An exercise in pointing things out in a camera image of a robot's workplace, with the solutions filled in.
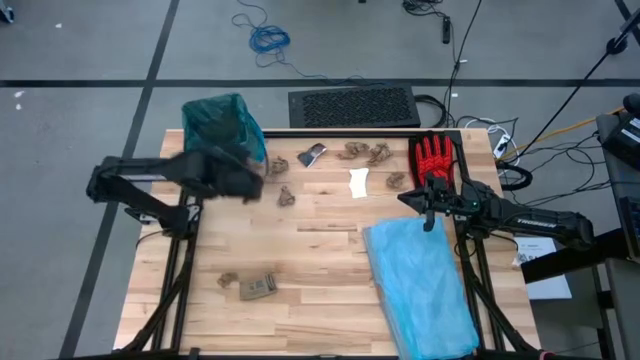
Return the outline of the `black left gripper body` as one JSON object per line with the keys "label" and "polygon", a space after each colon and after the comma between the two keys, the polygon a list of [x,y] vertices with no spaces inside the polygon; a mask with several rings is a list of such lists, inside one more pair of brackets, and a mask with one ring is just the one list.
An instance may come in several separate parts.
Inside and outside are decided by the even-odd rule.
{"label": "black left gripper body", "polygon": [[203,156],[204,163],[197,195],[242,198],[242,185],[253,182],[253,172],[247,163],[249,152],[246,149],[199,149],[197,153]]}

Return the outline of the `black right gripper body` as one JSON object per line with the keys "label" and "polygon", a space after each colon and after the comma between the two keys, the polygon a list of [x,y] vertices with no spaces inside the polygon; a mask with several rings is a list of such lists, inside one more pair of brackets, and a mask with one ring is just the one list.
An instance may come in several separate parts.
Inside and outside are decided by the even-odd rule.
{"label": "black right gripper body", "polygon": [[428,175],[420,196],[422,204],[418,207],[421,214],[439,212],[446,215],[462,215],[461,200],[454,190],[448,186],[443,177]]}

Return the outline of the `white paper scrap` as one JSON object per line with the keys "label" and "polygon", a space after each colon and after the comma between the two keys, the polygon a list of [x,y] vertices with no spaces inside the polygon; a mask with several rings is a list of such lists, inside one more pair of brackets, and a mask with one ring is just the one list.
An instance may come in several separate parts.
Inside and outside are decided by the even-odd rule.
{"label": "white paper scrap", "polygon": [[369,174],[368,168],[350,169],[349,189],[353,199],[367,196],[366,182]]}

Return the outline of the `silver foil wrapper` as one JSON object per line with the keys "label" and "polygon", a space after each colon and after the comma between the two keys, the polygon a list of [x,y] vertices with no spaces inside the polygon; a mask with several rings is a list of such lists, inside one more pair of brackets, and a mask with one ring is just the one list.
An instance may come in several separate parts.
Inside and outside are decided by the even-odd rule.
{"label": "silver foil wrapper", "polygon": [[321,143],[316,143],[311,146],[308,150],[301,152],[297,155],[297,159],[305,166],[311,167],[316,160],[325,152],[327,148],[325,145]]}

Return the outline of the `light blue trash bag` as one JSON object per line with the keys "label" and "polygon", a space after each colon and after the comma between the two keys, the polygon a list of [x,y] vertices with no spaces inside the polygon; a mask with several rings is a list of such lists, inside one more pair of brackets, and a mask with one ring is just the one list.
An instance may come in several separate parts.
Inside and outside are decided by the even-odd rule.
{"label": "light blue trash bag", "polygon": [[479,336],[442,220],[386,219],[363,231],[364,243],[401,360],[453,360],[470,355]]}

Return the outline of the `cardboard label piece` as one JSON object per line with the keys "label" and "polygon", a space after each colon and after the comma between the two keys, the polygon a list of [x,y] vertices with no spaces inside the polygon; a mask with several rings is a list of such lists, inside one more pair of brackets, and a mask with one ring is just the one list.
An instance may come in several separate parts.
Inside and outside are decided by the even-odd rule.
{"label": "cardboard label piece", "polygon": [[239,282],[239,289],[239,297],[242,301],[250,301],[270,296],[278,290],[275,278],[271,273],[264,273],[242,279]]}

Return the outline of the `white paper sheet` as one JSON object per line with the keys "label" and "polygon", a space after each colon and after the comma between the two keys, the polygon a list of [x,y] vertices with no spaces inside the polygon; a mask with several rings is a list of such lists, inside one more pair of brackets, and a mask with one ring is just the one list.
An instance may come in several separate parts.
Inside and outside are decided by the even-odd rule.
{"label": "white paper sheet", "polygon": [[[512,261],[514,267],[520,267],[522,263],[556,251],[555,243],[551,238],[515,237],[514,240],[517,244],[516,256]],[[526,289],[530,300],[569,300],[572,298],[565,275],[528,283]]]}

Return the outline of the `black perforated computer case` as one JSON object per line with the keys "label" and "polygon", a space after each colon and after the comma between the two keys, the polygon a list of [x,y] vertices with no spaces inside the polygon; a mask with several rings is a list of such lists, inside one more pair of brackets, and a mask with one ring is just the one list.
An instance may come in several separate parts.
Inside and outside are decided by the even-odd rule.
{"label": "black perforated computer case", "polygon": [[418,128],[409,86],[341,87],[288,93],[291,128]]}

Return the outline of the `black beam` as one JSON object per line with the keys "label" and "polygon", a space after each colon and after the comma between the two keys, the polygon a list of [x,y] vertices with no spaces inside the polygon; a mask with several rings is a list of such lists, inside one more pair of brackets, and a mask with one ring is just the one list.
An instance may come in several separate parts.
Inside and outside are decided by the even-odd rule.
{"label": "black beam", "polygon": [[624,231],[619,228],[595,237],[588,250],[564,248],[521,264],[526,284],[546,280],[573,271],[593,267],[607,259],[627,259],[629,249]]}

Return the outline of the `black desk device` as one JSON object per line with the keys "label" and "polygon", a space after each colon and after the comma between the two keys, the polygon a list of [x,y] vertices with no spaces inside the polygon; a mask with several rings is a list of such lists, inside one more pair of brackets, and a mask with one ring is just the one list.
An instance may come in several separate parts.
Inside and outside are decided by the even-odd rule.
{"label": "black desk device", "polygon": [[597,117],[599,141],[604,149],[640,171],[640,94],[623,99],[623,110]]}

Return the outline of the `grey desk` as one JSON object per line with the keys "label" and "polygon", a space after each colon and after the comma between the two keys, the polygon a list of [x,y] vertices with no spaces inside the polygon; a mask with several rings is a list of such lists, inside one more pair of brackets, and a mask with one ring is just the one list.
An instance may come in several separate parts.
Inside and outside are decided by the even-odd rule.
{"label": "grey desk", "polygon": [[622,351],[610,357],[640,360],[640,171],[603,153],[620,227],[597,237],[609,285],[598,302],[617,321]]}

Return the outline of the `black stand pole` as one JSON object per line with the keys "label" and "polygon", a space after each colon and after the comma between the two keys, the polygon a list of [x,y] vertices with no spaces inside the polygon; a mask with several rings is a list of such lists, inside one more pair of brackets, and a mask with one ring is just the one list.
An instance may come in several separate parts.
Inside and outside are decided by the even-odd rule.
{"label": "black stand pole", "polygon": [[640,24],[640,7],[628,19],[625,20],[625,22],[621,26],[621,30],[619,31],[619,34],[616,37],[611,38],[607,42],[604,54],[591,67],[591,69],[587,72],[584,78],[577,83],[576,87],[573,89],[570,95],[566,98],[566,100],[562,103],[562,105],[558,108],[558,110],[552,115],[552,117],[545,123],[545,125],[538,132],[538,134],[525,146],[524,149],[521,150],[520,155],[524,155],[536,142],[538,142],[542,138],[542,135],[545,133],[545,131],[565,110],[567,105],[576,96],[578,91],[586,84],[586,82],[591,78],[591,76],[596,72],[596,70],[604,63],[604,61],[609,56],[619,54],[626,49],[628,35],[632,33],[633,30],[637,28],[639,24]]}

